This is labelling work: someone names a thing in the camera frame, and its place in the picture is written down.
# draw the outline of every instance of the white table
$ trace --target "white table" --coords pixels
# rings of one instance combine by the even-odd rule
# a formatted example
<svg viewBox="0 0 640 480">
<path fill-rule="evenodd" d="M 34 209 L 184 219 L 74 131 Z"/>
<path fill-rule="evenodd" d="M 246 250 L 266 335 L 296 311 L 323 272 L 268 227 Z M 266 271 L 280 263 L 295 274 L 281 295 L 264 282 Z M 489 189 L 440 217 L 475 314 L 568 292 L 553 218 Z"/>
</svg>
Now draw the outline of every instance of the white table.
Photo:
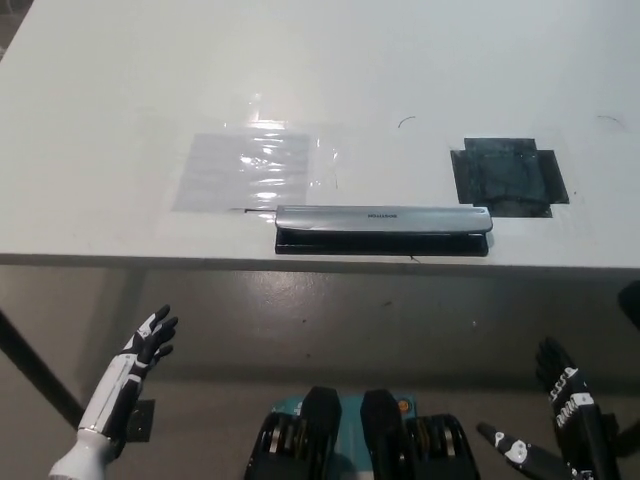
<svg viewBox="0 0 640 480">
<path fill-rule="evenodd" d="M 36 2 L 0 65 L 0 260 L 635 273 L 638 19 L 633 0 Z M 474 136 L 555 150 L 571 203 L 495 219 L 486 258 L 276 256 L 259 215 L 174 208 L 194 135 L 255 121 L 339 154 L 309 203 L 457 205 L 449 152 Z"/>
</svg>

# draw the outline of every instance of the black fabric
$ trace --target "black fabric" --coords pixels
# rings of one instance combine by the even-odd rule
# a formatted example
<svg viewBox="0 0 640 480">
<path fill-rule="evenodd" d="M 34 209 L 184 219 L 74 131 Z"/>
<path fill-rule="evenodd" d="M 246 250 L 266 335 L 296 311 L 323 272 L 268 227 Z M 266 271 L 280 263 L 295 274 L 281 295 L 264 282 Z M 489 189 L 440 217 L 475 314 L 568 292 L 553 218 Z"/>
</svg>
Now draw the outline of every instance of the black fabric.
<svg viewBox="0 0 640 480">
<path fill-rule="evenodd" d="M 553 151 L 533 139 L 467 138 L 451 152 L 460 203 L 489 208 L 494 217 L 551 217 L 552 203 L 569 203 Z"/>
</svg>

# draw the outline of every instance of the table leg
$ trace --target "table leg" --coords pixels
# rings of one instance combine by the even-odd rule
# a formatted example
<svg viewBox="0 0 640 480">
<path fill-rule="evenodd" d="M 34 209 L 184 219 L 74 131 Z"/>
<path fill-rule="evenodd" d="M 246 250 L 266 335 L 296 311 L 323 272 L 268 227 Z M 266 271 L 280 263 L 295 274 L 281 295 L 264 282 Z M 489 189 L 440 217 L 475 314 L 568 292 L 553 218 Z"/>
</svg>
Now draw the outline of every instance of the table leg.
<svg viewBox="0 0 640 480">
<path fill-rule="evenodd" d="M 67 423 L 74 430 L 77 429 L 84 414 L 84 408 L 2 311 L 0 311 L 0 349 Z"/>
</svg>

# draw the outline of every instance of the robotic hand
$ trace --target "robotic hand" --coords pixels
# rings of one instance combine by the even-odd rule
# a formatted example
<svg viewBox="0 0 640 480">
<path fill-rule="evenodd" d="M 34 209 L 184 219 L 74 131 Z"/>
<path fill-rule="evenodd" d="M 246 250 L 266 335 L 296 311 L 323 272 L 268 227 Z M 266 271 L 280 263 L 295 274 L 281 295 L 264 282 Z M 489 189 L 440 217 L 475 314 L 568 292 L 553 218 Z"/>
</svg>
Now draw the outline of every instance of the robotic hand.
<svg viewBox="0 0 640 480">
<path fill-rule="evenodd" d="M 486 423 L 478 425 L 478 432 L 511 466 L 534 480 L 620 480 L 612 447 L 617 426 L 607 432 L 607 420 L 613 417 L 602 415 L 582 372 L 551 338 L 540 344 L 536 360 L 536 375 L 553 408 L 562 458 Z"/>
<path fill-rule="evenodd" d="M 120 456 L 127 424 L 142 382 L 173 346 L 177 317 L 169 305 L 151 315 L 116 355 L 100 380 L 78 427 L 76 444 L 51 469 L 51 480 L 104 480 L 108 463 Z"/>
</svg>

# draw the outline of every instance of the concrete floor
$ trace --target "concrete floor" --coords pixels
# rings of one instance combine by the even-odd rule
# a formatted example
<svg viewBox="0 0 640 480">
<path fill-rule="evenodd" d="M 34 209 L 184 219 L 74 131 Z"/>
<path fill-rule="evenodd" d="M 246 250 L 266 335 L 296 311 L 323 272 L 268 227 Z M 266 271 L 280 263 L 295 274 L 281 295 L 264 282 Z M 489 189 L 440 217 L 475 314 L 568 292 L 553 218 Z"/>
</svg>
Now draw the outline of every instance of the concrete floor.
<svg viewBox="0 0 640 480">
<path fill-rule="evenodd" d="M 0 15 L 0 46 L 19 17 Z M 640 416 L 640 340 L 620 314 L 623 282 L 0 267 L 0 308 L 86 402 L 110 357 L 151 311 L 181 317 L 176 351 L 153 372 L 149 444 L 109 478 L 241 478 L 269 407 L 311 385 L 416 394 L 422 414 L 466 428 L 485 479 L 524 478 L 474 432 L 484 420 L 555 449 L 533 379 L 537 342 L 556 336 L 604 411 Z M 0 477 L 46 478 L 74 432 L 0 356 Z M 620 462 L 638 478 L 640 455 Z"/>
</svg>

